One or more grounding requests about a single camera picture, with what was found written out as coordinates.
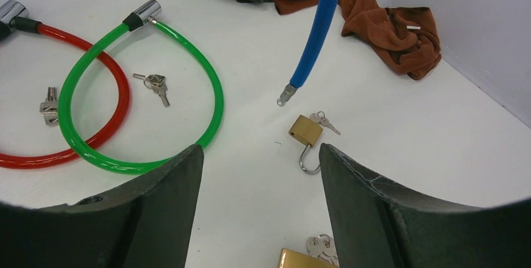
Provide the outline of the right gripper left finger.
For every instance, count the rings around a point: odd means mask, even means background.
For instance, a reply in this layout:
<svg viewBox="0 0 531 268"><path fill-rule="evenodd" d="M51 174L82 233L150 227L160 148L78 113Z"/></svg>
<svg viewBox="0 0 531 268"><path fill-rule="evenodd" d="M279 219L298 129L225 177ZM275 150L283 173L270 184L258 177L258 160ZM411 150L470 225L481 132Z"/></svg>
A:
<svg viewBox="0 0 531 268"><path fill-rule="evenodd" d="M2 267L184 267L204 151L73 205L1 204Z"/></svg>

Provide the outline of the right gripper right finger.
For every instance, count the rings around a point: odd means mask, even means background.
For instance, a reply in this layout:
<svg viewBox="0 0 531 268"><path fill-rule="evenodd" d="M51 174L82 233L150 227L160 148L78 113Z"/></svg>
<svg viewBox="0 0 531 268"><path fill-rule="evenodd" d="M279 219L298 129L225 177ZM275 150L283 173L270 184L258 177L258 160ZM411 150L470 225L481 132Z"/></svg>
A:
<svg viewBox="0 0 531 268"><path fill-rule="evenodd" d="M397 183L323 143L341 267L529 267L530 200L473 207Z"/></svg>

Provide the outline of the blue cable lock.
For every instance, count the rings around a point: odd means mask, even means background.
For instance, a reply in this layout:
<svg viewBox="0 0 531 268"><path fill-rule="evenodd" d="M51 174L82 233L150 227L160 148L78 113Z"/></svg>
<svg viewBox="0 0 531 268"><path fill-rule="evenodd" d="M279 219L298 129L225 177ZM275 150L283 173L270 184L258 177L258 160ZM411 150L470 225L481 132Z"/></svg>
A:
<svg viewBox="0 0 531 268"><path fill-rule="evenodd" d="M278 106L284 106L308 79L328 34L338 0L319 0L314 21L299 63L277 99Z"/></svg>

